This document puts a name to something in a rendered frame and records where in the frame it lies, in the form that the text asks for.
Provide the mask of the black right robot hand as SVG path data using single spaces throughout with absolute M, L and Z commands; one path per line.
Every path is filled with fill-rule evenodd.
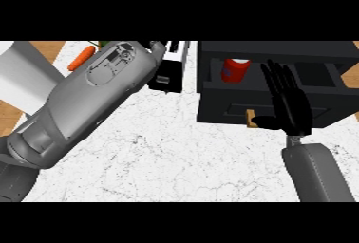
M 313 113 L 289 67 L 269 60 L 261 64 L 261 71 L 272 95 L 274 115 L 255 116 L 251 122 L 258 128 L 283 130 L 288 136 L 308 136 L 313 128 Z

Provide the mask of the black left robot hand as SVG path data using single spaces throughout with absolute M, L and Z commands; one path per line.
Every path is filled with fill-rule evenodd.
M 171 41 L 165 47 L 162 62 L 147 86 L 152 90 L 180 93 L 187 44 Z

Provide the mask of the red can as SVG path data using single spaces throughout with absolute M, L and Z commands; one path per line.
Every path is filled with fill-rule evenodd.
M 221 80 L 224 83 L 239 83 L 251 61 L 242 59 L 226 59 L 221 68 Z

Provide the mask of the dark grey drawer front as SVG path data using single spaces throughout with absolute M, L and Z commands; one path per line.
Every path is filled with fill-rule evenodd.
M 339 95 L 310 94 L 307 99 L 313 112 L 313 127 L 325 128 L 354 113 L 348 100 Z M 273 116 L 267 91 L 205 89 L 201 94 L 196 122 L 245 124 L 245 112 Z

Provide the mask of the dark grey open drawer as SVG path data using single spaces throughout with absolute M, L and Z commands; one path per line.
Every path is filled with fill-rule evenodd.
M 226 59 L 251 61 L 239 84 L 221 81 Z M 267 60 L 289 67 L 306 92 L 337 92 L 345 88 L 341 75 L 359 63 L 359 48 L 351 41 L 199 41 L 198 92 L 209 88 L 267 90 L 261 72 Z

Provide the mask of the orange carrot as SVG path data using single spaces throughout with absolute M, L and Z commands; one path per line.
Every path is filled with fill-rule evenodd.
M 93 57 L 96 53 L 96 47 L 87 46 L 81 53 L 74 58 L 72 62 L 68 65 L 68 71 L 74 71 L 84 63 L 85 61 Z

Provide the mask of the pale grey appliance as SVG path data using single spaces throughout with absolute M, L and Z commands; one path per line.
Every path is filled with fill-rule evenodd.
M 0 41 L 0 100 L 32 115 L 65 76 L 28 41 Z

